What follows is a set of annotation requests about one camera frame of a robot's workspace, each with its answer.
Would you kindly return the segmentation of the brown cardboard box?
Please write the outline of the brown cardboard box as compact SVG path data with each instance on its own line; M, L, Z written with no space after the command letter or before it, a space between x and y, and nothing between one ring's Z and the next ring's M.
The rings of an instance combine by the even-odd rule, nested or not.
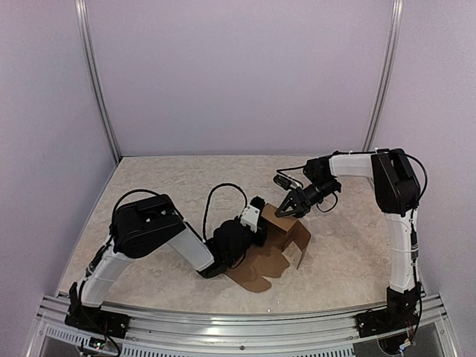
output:
M261 293L271 288L271 278L279 278L290 266L299 268L312 238L305 225L294 217L277 217L277 208L267 204L262 217L268 224L264 246L251 246L244 262L225 275L245 290ZM295 245L300 252L296 263L290 263L284 252Z

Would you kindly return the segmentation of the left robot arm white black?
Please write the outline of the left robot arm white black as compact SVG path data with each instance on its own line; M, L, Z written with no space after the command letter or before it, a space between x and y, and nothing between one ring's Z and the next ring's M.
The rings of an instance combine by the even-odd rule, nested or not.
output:
M203 278L212 278L238 267L251 246L266 241L267 227L261 217L266 203L259 196L246 200L238 216L223 222L205 239L167 194L145 193L145 199L116 203L106 241L87 265L84 278L69 289L68 313L87 330L103 325L101 305L122 272L164 245L178 252Z

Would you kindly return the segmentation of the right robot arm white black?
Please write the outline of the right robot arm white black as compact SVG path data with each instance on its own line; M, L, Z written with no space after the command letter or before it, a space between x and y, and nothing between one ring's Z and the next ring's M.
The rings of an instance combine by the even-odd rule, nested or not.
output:
M309 159L300 166L309 185L279 169L273 181L287 195L276 216L302 218L326 197L341 192L340 177L366 178L373 183L376 204L384 214L390 237L390 282L387 308L380 315L385 329L395 330L415 313L421 295L417 272L419 246L417 209L426 186L420 184L412 164L416 158L403 149L339 152Z

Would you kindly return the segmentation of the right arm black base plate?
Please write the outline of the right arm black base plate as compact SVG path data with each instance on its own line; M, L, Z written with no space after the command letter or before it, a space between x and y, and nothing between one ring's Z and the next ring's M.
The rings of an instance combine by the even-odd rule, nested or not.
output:
M356 327L360 338L373 335L381 335L388 332L415 327L419 322L419 316L415 312L409 315L391 315L387 309L368 309L355 317Z

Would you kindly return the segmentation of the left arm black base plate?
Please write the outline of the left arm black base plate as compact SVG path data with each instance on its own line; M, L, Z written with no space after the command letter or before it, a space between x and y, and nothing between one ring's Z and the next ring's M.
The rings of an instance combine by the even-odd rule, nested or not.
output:
M91 308L87 306L70 307L65 324L88 332L107 335L113 338L125 338L130 317L125 314Z

